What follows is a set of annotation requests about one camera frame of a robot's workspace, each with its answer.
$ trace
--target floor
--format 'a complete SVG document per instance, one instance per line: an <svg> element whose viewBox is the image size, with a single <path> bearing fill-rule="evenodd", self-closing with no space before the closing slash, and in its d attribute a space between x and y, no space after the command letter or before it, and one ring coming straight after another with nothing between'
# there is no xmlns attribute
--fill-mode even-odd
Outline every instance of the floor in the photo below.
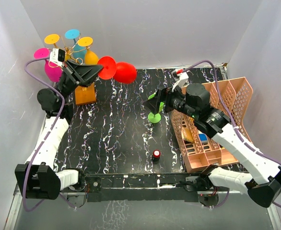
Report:
<svg viewBox="0 0 281 230"><path fill-rule="evenodd" d="M97 103L74 106L74 117L63 137L55 170L82 168L85 173L182 173L185 171L170 114L160 123L148 121L142 105L159 86L174 83L171 69L139 69L133 84L95 82ZM222 80L218 68L218 79ZM210 68L195 68L189 82L213 81ZM153 165L154 150L162 153Z"/></svg>
<svg viewBox="0 0 281 230"><path fill-rule="evenodd" d="M37 201L29 200L29 206ZM209 211L196 203L168 201L103 201L74 211L62 200L47 200L34 212L20 209L15 230L272 230L266 208L246 195L230 194Z"/></svg>

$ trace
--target red bottle cap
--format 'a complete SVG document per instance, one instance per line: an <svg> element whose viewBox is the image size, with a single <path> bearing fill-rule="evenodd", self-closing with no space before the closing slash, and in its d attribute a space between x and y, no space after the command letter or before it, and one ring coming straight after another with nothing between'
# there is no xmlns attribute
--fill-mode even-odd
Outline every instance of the red bottle cap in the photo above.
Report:
<svg viewBox="0 0 281 230"><path fill-rule="evenodd" d="M159 150L153 151L153 157L159 158L161 156L161 152Z"/></svg>

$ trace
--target wooden block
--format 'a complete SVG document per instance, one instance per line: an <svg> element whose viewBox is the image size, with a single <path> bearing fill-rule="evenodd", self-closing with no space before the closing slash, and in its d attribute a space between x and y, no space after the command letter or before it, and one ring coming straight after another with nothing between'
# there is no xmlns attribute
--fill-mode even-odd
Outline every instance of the wooden block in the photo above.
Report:
<svg viewBox="0 0 281 230"><path fill-rule="evenodd" d="M89 87L78 86L75 91L76 105L91 104L96 102L96 95L94 92L94 83Z"/></svg>
<svg viewBox="0 0 281 230"><path fill-rule="evenodd" d="M193 136L186 125L182 126L181 132L182 132L183 140L188 141L190 143L194 143Z"/></svg>

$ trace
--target orange box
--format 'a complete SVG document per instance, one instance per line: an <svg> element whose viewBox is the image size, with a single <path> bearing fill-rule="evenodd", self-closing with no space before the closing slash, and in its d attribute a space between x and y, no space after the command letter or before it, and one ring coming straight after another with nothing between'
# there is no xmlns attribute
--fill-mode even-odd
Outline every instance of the orange box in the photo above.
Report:
<svg viewBox="0 0 281 230"><path fill-rule="evenodd" d="M74 94L76 105L91 104L97 101L94 91L94 83L88 87L78 86L75 89Z"/></svg>

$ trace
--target pink cup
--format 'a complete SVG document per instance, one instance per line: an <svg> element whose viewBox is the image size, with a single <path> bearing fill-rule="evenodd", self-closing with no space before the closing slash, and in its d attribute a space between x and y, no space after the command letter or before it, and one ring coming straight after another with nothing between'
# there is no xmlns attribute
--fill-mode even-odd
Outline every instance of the pink cup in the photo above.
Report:
<svg viewBox="0 0 281 230"><path fill-rule="evenodd" d="M50 54L50 51L47 48L41 48L35 51L34 58L46 58ZM61 75L62 75L62 69L54 64L53 62L50 62L48 60L45 60L45 72L46 75L49 77L49 79L53 82L58 82Z"/></svg>

